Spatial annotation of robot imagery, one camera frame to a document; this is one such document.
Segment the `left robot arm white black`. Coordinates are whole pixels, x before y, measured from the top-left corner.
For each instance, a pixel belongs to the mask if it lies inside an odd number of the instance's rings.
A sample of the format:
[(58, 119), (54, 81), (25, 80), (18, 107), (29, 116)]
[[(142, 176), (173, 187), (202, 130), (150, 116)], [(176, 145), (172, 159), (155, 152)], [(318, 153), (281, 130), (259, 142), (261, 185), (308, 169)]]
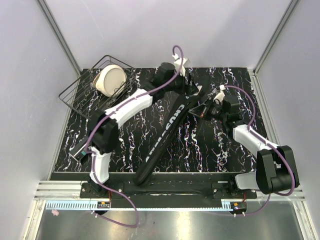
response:
[(176, 92), (184, 97), (198, 92), (193, 80), (187, 78), (185, 61), (185, 58), (178, 58), (173, 64), (163, 62), (155, 76), (130, 97), (105, 111), (96, 112), (92, 118), (93, 129), (88, 134), (84, 151), (92, 157), (89, 177), (93, 184), (90, 192), (95, 197), (103, 198), (108, 193), (105, 182), (110, 177), (110, 159), (119, 142), (120, 128), (134, 115), (162, 99), (167, 92)]

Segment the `black racket bag Crossway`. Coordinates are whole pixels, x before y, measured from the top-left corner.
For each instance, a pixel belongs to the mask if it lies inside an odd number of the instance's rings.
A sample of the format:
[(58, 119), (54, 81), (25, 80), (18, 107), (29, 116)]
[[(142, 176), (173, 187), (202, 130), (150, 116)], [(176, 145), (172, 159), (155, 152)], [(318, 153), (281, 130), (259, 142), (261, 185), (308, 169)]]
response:
[(200, 87), (197, 94), (192, 96), (179, 95), (173, 103), (172, 109), (163, 124), (163, 128), (157, 135), (156, 142), (152, 145), (145, 160), (138, 167), (134, 175), (133, 181), (135, 185), (141, 186), (149, 181), (155, 167), (167, 151), (168, 146), (171, 144), (179, 126), (188, 115), (189, 110), (193, 108), (210, 89), (211, 78), (208, 75), (201, 75), (196, 78), (196, 83)]

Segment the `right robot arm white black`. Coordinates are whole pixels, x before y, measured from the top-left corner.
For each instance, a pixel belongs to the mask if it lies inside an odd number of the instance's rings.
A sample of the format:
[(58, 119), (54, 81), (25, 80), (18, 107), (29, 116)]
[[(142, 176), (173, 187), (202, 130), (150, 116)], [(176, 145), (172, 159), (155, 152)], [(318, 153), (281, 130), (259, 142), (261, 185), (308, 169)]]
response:
[(278, 145), (253, 130), (241, 116), (236, 96), (222, 100), (208, 97), (189, 111), (206, 120), (217, 120), (229, 138), (245, 147), (256, 159), (256, 170), (239, 173), (227, 185), (228, 195), (239, 198), (245, 190), (258, 190), (265, 195), (289, 196), (300, 185), (294, 153), (288, 145)]

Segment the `black BOKA shuttlecock tube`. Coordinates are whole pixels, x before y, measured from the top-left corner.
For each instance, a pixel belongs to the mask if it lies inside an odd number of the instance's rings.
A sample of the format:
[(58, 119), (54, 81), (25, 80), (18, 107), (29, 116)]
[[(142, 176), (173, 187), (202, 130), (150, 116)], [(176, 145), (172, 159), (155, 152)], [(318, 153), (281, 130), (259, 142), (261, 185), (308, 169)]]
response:
[(75, 147), (73, 147), (68, 155), (70, 156), (71, 159), (81, 162), (82, 159), (88, 155), (87, 151), (85, 150), (86, 143), (78, 143)]

